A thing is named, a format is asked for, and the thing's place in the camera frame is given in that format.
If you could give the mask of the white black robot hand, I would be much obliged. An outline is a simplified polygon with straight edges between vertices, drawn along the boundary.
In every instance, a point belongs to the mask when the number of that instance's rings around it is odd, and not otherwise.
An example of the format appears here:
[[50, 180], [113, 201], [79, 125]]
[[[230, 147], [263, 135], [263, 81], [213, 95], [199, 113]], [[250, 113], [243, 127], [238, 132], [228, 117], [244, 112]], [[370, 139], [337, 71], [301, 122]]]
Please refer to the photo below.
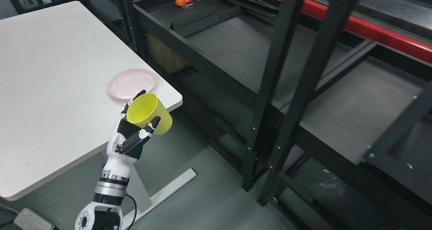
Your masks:
[[141, 157], [144, 144], [150, 140], [151, 136], [155, 135], [155, 127], [157, 127], [160, 117], [155, 117], [144, 128], [129, 123], [126, 118], [129, 105], [134, 99], [145, 93], [147, 92], [142, 90], [130, 99], [115, 120], [106, 150], [108, 159], [102, 172], [110, 171], [113, 175], [130, 177], [131, 168]]

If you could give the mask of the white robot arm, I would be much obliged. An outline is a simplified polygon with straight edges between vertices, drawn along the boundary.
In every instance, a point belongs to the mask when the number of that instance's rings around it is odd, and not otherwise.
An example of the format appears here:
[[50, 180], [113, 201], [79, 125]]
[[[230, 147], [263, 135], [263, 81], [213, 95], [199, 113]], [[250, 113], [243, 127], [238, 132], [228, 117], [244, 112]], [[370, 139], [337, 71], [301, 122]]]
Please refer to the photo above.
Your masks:
[[93, 200], [78, 214], [74, 228], [76, 230], [120, 230], [123, 226], [122, 203], [125, 197], [134, 204], [132, 222], [126, 228], [131, 229], [136, 221], [137, 202], [127, 193], [129, 177], [117, 176], [110, 171], [103, 171], [93, 195]]

